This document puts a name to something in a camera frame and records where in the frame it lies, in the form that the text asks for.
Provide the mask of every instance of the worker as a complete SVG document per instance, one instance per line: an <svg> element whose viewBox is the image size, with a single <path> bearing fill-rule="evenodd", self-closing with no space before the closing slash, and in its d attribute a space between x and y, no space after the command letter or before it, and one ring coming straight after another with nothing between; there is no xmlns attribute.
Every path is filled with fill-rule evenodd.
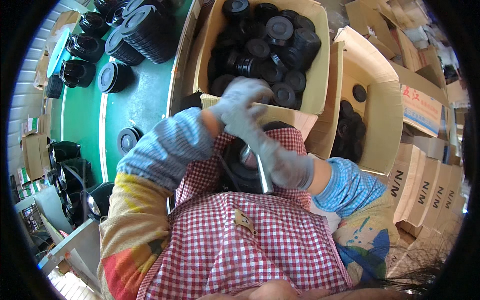
<svg viewBox="0 0 480 300"><path fill-rule="evenodd" d="M217 104L160 121L119 162L100 224L105 299L403 299L355 289L385 278L398 239L385 185L347 159L307 156L295 128L263 132L264 106L252 105L263 96L273 96L264 81L237 77ZM274 194L214 193L235 137L260 156ZM336 212L338 229L311 203Z"/></svg>

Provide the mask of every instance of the box flap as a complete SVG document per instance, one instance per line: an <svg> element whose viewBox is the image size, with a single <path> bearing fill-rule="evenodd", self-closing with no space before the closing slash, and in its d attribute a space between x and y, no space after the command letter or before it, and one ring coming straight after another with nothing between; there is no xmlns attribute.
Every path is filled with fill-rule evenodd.
<svg viewBox="0 0 480 300"><path fill-rule="evenodd" d="M345 42L333 43L330 46L330 72L328 73L328 88L325 99L325 109L312 128L305 141L307 152L321 159L328 159L336 135L338 114L340 111L340 93L343 72L343 46Z"/></svg>
<svg viewBox="0 0 480 300"><path fill-rule="evenodd" d="M205 109L215 105L220 100L220 97L209 94L201 94L200 99L202 101L202 108ZM316 115L306 114L298 110L260 103L254 103L253 105L267 106L266 113L258 118L259 125L267 124L273 121L282 121L300 130L304 141L307 139L310 130L318 118Z"/></svg>

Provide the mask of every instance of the gray glove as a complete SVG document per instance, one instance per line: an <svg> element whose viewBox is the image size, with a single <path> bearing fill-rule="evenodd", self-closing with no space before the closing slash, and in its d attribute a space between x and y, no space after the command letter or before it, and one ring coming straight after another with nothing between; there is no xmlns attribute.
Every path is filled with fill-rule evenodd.
<svg viewBox="0 0 480 300"><path fill-rule="evenodd" d="M239 76L232 80L220 101L209 110L217 119L221 130L225 127L222 115L226 113L239 112L243 116L244 123L255 123L257 118L266 111L266 107L252 107L252 103L260 101L263 96L273 97L273 92L265 81Z"/></svg>
<svg viewBox="0 0 480 300"><path fill-rule="evenodd" d="M245 109L222 114L225 131L241 138L270 173L272 181L281 187L306 190L313 180L313 158L288 151L268 137Z"/></svg>

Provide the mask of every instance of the gingham apron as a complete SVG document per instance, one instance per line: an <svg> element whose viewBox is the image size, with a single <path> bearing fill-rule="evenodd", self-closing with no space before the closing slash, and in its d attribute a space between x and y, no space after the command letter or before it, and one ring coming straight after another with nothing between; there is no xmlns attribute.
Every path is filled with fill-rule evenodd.
<svg viewBox="0 0 480 300"><path fill-rule="evenodd" d="M297 129L267 134L286 149L306 155ZM148 271L137 298L235 295L270 279L285 279L298 293L351 287L328 222L309 212L307 192L275 187L274 195L211 194L221 170L218 155L232 139L220 135L209 160L188 165L169 215L170 243ZM236 209L252 221L256 235L234 223Z"/></svg>

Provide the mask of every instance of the cardboard box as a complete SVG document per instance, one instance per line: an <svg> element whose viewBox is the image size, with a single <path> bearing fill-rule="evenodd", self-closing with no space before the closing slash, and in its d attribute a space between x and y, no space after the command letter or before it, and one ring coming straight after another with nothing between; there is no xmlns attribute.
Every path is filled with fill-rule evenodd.
<svg viewBox="0 0 480 300"><path fill-rule="evenodd" d="M424 76L424 77L427 78L432 83L434 83L437 87L441 88L444 92L444 95L446 95L447 83L445 81L445 75L442 69L442 64L438 59L437 50L433 45L429 45L425 49L418 49L418 53L419 53L421 65L423 66L422 69L417 71L418 74L424 76L428 70L426 68L430 67L435 78L433 78L433 76Z"/></svg>
<svg viewBox="0 0 480 300"><path fill-rule="evenodd" d="M220 97L201 94L200 100L202 101L202 108L209 108L220 101ZM264 105L260 103L254 103L253 105ZM273 121L282 121L300 130L303 140L307 139L307 136L312 129L313 125L317 121L318 116L312 114L306 114L298 110L275 107L267 105L268 109L264 115L258 118L258 125L267 124Z"/></svg>
<svg viewBox="0 0 480 300"><path fill-rule="evenodd" d="M469 104L468 91L462 88L459 80L448 84L446 90L449 103Z"/></svg>
<svg viewBox="0 0 480 300"><path fill-rule="evenodd" d="M435 194L440 165L441 163L438 159L427 157L425 160L425 168L423 169L420 188L418 189L415 202L407 219L413 226L419 227L422 225L427 215L428 208Z"/></svg>
<svg viewBox="0 0 480 300"><path fill-rule="evenodd" d="M222 13L222 5L225 1L215 1L210 16L206 22L204 36L197 38L196 44L192 49L191 56L198 56L197 65L195 69L195 77L193 81L193 93L198 91L208 93L208 78L207 69L208 61L211 57L211 50L215 46L216 37L227 24L227 20ZM250 8L253 10L255 5L262 3L262 0L250 0ZM320 3L313 0L275 0L271 1L279 10L290 9L294 10L300 15L308 17L316 28L316 34L320 38L322 47L317 56L313 60L312 66L306 72L307 85L303 92L302 105L300 112L307 114L318 115L324 110L326 86L328 79L328 65L329 65L329 40L330 35L328 31L328 21L325 9ZM269 110L278 110L280 108L269 106Z"/></svg>
<svg viewBox="0 0 480 300"><path fill-rule="evenodd" d="M412 72L421 69L422 65L419 59L419 53L408 36L398 28L391 29L390 33L400 47L403 66Z"/></svg>
<svg viewBox="0 0 480 300"><path fill-rule="evenodd" d="M364 171L388 175L395 162L403 126L395 70L371 43L348 26L339 29L334 41L345 42L340 99L352 104L367 127L358 165ZM367 100L363 103L353 98L356 84L367 90Z"/></svg>
<svg viewBox="0 0 480 300"><path fill-rule="evenodd" d="M22 152L28 177L31 180L42 177L44 168L49 167L47 135L36 133L23 137Z"/></svg>
<svg viewBox="0 0 480 300"><path fill-rule="evenodd" d="M394 224L403 220L403 211L415 182L420 153L421 150L412 144L400 143L398 148L387 186L387 190L395 200Z"/></svg>
<svg viewBox="0 0 480 300"><path fill-rule="evenodd" d="M328 73L324 111L318 116L318 120L305 141L307 152L313 153L321 159L330 157L336 135L342 90L344 46L344 41L333 43L330 46L330 72Z"/></svg>
<svg viewBox="0 0 480 300"><path fill-rule="evenodd" d="M22 123L22 137L29 134L38 133L38 118L28 118L27 122Z"/></svg>
<svg viewBox="0 0 480 300"><path fill-rule="evenodd" d="M417 164L417 172L415 173L415 180L413 181L413 186L410 192L410 196L408 198L408 202L405 205L405 208L403 210L402 220L408 219L412 211L412 207L417 201L417 194L422 184L422 176L423 176L423 170L425 168L425 160L426 160L425 152L420 150L419 160Z"/></svg>
<svg viewBox="0 0 480 300"><path fill-rule="evenodd" d="M414 136L413 144L426 153L427 157L443 160L445 141L436 137Z"/></svg>
<svg viewBox="0 0 480 300"><path fill-rule="evenodd" d="M423 220L422 225L429 229L433 229L437 221L438 215L444 205L444 199L447 195L448 183L450 182L450 173L452 167L446 164L440 165L438 172L437 184L435 185L435 192L428 206L427 214Z"/></svg>
<svg viewBox="0 0 480 300"><path fill-rule="evenodd" d="M403 122L437 137L442 116L442 104L435 97L444 100L443 92L415 72L393 62L391 64L402 84Z"/></svg>
<svg viewBox="0 0 480 300"><path fill-rule="evenodd" d="M433 229L437 230L440 233L443 233L445 229L444 227L442 227L442 224L450 219L450 214L452 212L452 203L457 197L460 181L462 179L462 168L459 166L452 166L451 168L452 170L450 172L450 182L448 183L444 203L441 207L440 213L438 214L437 221L433 226Z"/></svg>
<svg viewBox="0 0 480 300"><path fill-rule="evenodd" d="M30 177L28 177L27 170L25 168L17 169L17 175L20 185L24 185L27 182L30 182Z"/></svg>
<svg viewBox="0 0 480 300"><path fill-rule="evenodd" d="M58 17L57 21L50 30L50 36L47 38L47 43L45 47L47 48L48 55L50 56L57 41L60 38L61 33L65 28L70 28L70 32L73 32L79 18L80 13L76 11L66 11L62 12Z"/></svg>
<svg viewBox="0 0 480 300"><path fill-rule="evenodd" d="M396 55L401 55L398 44L379 12L360 0L345 4L345 8L350 26L368 39L385 58L389 60Z"/></svg>

